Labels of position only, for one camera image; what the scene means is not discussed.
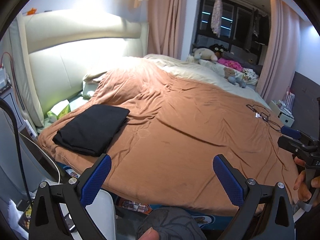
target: screw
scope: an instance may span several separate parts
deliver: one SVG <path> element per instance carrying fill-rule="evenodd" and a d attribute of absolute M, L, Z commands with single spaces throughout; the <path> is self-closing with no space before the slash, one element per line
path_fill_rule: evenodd
<path fill-rule="evenodd" d="M 279 188 L 284 188 L 284 184 L 282 182 L 278 182 L 278 187 Z"/>
<path fill-rule="evenodd" d="M 248 179 L 248 183 L 250 185 L 255 185 L 256 184 L 256 181 L 254 179 Z"/>
<path fill-rule="evenodd" d="M 40 183 L 40 188 L 44 188 L 45 186 L 47 186 L 47 183 L 45 181 Z"/>
<path fill-rule="evenodd" d="M 75 184 L 77 182 L 76 178 L 69 179 L 69 184 Z"/>

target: curtain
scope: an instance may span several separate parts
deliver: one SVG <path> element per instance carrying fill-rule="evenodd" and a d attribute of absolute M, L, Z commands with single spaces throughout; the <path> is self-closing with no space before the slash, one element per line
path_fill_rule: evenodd
<path fill-rule="evenodd" d="M 283 1 L 271 2 L 271 31 L 256 91 L 269 103 L 283 99 L 291 86 L 300 46 L 300 18 Z"/>
<path fill-rule="evenodd" d="M 184 11 L 184 0 L 149 0 L 148 54 L 180 57 Z"/>

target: white plush toy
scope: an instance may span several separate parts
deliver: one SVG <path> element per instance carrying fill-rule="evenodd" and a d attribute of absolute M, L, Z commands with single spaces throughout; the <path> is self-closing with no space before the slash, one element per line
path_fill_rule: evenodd
<path fill-rule="evenodd" d="M 201 48 L 201 49 L 194 49 L 194 59 L 198 62 L 200 59 L 211 60 L 211 61 L 218 61 L 217 56 L 214 52 L 210 49 Z"/>

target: gray patterned fabric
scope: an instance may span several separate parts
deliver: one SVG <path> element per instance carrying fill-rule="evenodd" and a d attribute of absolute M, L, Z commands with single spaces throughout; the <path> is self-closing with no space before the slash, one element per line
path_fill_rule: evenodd
<path fill-rule="evenodd" d="M 189 213 L 181 208 L 153 210 L 138 228 L 139 239 L 150 227 L 159 233 L 159 240 L 206 240 L 204 233 Z"/>
<path fill-rule="evenodd" d="M 221 32 L 222 10 L 222 0 L 215 0 L 212 10 L 211 29 L 218 37 L 220 37 Z"/>

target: brown bedspread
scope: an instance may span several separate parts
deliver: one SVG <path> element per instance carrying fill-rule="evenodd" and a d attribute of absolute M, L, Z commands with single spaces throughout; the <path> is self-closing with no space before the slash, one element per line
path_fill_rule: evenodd
<path fill-rule="evenodd" d="M 112 170 L 103 187 L 141 203 L 229 216 L 237 207 L 212 169 L 223 154 L 247 178 L 261 184 L 284 182 L 290 200 L 298 175 L 292 156 L 279 149 L 279 132 L 255 118 L 246 104 L 258 104 L 217 86 L 176 78 L 147 59 L 123 58 L 108 71 L 91 100 L 59 119 L 39 136 L 55 160 L 82 173 L 95 158 L 52 142 L 57 130 L 93 104 L 130 109 L 128 124 L 108 154 Z M 272 115 L 273 121 L 280 121 Z"/>

